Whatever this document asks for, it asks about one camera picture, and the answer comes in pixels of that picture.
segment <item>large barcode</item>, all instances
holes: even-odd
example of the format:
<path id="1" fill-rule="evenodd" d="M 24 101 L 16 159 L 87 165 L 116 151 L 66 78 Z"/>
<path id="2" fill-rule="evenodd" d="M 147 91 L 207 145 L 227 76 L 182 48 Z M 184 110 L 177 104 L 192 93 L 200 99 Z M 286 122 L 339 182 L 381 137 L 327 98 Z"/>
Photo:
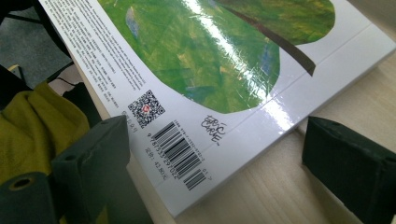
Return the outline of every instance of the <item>large barcode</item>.
<path id="1" fill-rule="evenodd" d="M 162 150 L 164 157 L 175 168 L 179 179 L 201 164 L 201 160 L 174 122 L 166 125 L 159 132 L 155 133 L 152 138 Z M 197 170 L 183 182 L 191 190 L 204 180 L 205 175 L 201 170 Z"/>

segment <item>book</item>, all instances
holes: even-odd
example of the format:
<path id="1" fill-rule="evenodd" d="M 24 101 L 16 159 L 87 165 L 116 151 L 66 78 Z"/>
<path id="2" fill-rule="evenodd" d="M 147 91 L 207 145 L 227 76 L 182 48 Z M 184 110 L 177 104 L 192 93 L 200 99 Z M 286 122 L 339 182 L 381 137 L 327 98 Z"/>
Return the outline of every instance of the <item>book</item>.
<path id="1" fill-rule="evenodd" d="M 395 50 L 343 0 L 40 0 L 174 217 Z"/>

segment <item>floor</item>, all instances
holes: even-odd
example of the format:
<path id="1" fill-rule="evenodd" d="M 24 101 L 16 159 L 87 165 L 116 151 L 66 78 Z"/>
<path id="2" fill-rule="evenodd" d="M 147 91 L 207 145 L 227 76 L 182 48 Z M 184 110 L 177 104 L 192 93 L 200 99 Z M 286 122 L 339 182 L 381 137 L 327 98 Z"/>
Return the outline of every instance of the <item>floor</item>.
<path id="1" fill-rule="evenodd" d="M 12 14 L 38 20 L 33 8 Z M 0 26 L 0 64 L 5 68 L 18 64 L 30 88 L 70 62 L 71 59 L 58 49 L 41 24 L 4 19 Z"/>

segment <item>yellow-green fabric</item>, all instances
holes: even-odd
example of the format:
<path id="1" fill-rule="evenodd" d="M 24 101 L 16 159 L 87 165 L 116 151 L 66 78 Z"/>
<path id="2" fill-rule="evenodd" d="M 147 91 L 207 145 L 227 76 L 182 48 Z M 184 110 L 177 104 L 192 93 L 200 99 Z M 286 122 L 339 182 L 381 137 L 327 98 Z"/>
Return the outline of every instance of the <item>yellow-green fabric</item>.
<path id="1" fill-rule="evenodd" d="M 0 113 L 0 184 L 51 172 L 50 161 L 89 130 L 85 115 L 44 82 L 18 93 Z"/>

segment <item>light wood surface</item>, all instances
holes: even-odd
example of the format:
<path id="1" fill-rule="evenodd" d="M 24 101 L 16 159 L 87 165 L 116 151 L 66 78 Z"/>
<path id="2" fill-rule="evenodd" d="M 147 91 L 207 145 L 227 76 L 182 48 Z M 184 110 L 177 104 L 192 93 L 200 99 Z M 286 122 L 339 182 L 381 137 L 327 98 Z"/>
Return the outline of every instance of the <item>light wood surface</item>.
<path id="1" fill-rule="evenodd" d="M 350 2 L 396 40 L 395 0 Z M 393 54 L 313 116 L 343 123 L 396 152 L 395 97 Z M 103 119 L 108 118 L 94 94 L 92 98 Z M 131 176 L 155 223 L 360 223 L 302 165 L 305 129 L 306 120 L 175 219 L 167 213 L 135 159 Z"/>

